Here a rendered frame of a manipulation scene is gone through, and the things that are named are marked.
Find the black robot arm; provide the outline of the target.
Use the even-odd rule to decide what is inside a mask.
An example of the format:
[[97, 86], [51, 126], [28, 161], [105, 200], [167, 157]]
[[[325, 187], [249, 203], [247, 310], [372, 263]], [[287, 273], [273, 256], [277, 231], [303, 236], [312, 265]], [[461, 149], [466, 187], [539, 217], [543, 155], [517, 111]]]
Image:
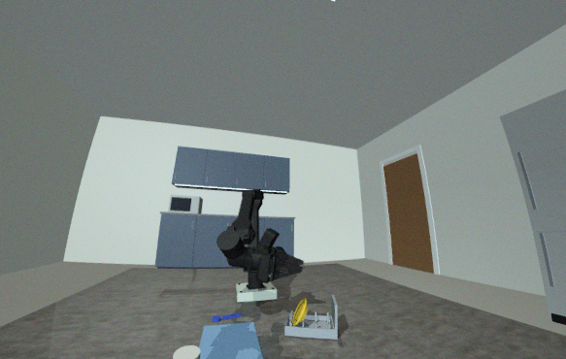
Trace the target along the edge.
[[238, 218], [216, 239], [216, 244], [226, 256], [229, 266], [240, 267], [244, 272], [248, 272], [247, 288], [253, 290], [265, 288], [265, 285], [257, 279], [257, 270], [249, 272], [245, 269], [244, 259], [247, 249], [255, 248], [262, 253], [272, 249], [271, 252], [274, 252], [272, 246], [280, 234], [276, 230], [266, 229], [259, 240], [259, 209], [263, 199], [264, 194], [260, 189], [242, 191]]

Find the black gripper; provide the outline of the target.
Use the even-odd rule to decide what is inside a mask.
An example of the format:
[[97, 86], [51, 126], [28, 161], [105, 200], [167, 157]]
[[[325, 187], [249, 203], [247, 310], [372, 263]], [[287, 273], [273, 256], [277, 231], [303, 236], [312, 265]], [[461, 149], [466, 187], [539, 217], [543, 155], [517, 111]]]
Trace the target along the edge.
[[[287, 254], [280, 246], [260, 252], [255, 248], [248, 248], [244, 267], [247, 271], [257, 270], [257, 279], [259, 282], [269, 283], [280, 277], [289, 277], [302, 272], [303, 261], [299, 258]], [[269, 275], [271, 278], [269, 278]]]

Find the yellow plate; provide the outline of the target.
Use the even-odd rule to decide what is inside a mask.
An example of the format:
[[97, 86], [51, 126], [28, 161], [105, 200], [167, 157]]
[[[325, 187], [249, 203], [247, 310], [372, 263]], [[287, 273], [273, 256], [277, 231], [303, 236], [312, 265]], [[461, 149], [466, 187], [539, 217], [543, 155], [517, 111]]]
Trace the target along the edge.
[[307, 298], [303, 298], [298, 304], [292, 317], [293, 326], [298, 325], [298, 323], [302, 322], [302, 318], [305, 318], [308, 309], [307, 303], [308, 303]]

